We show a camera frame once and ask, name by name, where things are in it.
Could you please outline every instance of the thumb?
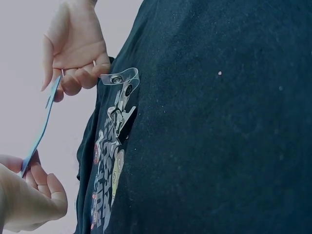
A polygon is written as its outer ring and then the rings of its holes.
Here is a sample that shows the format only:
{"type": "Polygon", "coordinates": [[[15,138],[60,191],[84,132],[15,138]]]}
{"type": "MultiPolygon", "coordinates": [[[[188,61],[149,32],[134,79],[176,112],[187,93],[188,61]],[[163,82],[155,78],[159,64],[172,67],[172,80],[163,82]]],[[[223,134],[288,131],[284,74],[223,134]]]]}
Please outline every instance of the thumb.
{"type": "Polygon", "coordinates": [[[53,76],[53,44],[49,38],[45,35],[42,41],[43,46],[43,58],[42,65],[44,70],[44,81],[42,84],[41,91],[45,90],[50,84],[53,76]]]}
{"type": "Polygon", "coordinates": [[[18,173],[21,170],[23,159],[14,156],[0,155],[0,164],[12,172],[18,173]]]}

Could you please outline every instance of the fabric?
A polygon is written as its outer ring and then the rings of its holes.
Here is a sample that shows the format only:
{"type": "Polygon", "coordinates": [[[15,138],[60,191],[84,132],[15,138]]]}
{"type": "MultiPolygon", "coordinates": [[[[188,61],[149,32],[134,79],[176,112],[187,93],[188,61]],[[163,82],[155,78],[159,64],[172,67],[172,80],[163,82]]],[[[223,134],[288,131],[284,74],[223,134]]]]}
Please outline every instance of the fabric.
{"type": "Polygon", "coordinates": [[[111,71],[139,70],[138,114],[117,145],[98,82],[76,233],[312,233],[311,25],[307,0],[145,0],[111,71]]]}

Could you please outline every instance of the hand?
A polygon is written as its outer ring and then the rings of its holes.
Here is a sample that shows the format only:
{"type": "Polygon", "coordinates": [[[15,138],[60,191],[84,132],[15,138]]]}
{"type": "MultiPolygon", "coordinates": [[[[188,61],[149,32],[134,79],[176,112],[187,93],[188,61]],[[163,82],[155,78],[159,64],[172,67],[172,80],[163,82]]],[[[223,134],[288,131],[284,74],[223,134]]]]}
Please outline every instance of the hand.
{"type": "Polygon", "coordinates": [[[100,74],[109,72],[110,61],[93,0],[67,0],[60,5],[43,38],[43,68],[42,90],[64,70],[55,102],[61,101],[64,93],[73,96],[81,88],[94,87],[100,74]]]}
{"type": "Polygon", "coordinates": [[[53,174],[40,165],[38,152],[24,178],[20,172],[22,159],[0,155],[0,200],[4,201],[4,229],[12,232],[32,231],[47,221],[67,213],[66,192],[53,174]]]}

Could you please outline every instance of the badge clip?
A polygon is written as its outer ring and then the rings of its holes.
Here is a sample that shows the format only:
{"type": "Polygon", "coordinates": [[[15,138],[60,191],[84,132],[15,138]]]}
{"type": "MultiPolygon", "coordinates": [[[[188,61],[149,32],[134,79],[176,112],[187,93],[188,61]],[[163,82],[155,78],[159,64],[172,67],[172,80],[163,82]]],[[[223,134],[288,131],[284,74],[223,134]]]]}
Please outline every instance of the badge clip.
{"type": "Polygon", "coordinates": [[[118,74],[101,75],[100,78],[104,85],[122,85],[121,91],[117,94],[115,106],[108,108],[107,115],[114,126],[116,139],[123,144],[137,116],[136,106],[133,106],[129,112],[126,112],[125,107],[131,93],[140,83],[138,69],[129,68],[118,74]]]}

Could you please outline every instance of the cartoon character print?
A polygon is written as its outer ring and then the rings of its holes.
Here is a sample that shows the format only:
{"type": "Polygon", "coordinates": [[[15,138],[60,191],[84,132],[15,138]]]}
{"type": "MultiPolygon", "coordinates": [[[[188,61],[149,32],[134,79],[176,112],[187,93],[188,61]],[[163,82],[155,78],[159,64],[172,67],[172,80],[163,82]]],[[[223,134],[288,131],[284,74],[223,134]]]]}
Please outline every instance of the cartoon character print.
{"type": "Polygon", "coordinates": [[[104,133],[102,130],[98,132],[98,139],[94,145],[94,164],[98,164],[101,155],[101,143],[104,140],[104,133]]]}
{"type": "Polygon", "coordinates": [[[122,171],[122,167],[123,167],[123,159],[124,159],[124,150],[120,150],[117,153],[117,150],[115,151],[115,162],[114,162],[114,168],[113,168],[113,179],[112,179],[112,205],[114,203],[115,200],[115,196],[116,196],[116,191],[117,191],[117,187],[118,187],[118,182],[119,182],[119,177],[122,171]]]}
{"type": "Polygon", "coordinates": [[[94,226],[97,224],[98,221],[98,212],[97,212],[97,203],[98,203],[98,196],[96,193],[92,194],[92,208],[91,208],[91,230],[94,228],[94,226]]]}

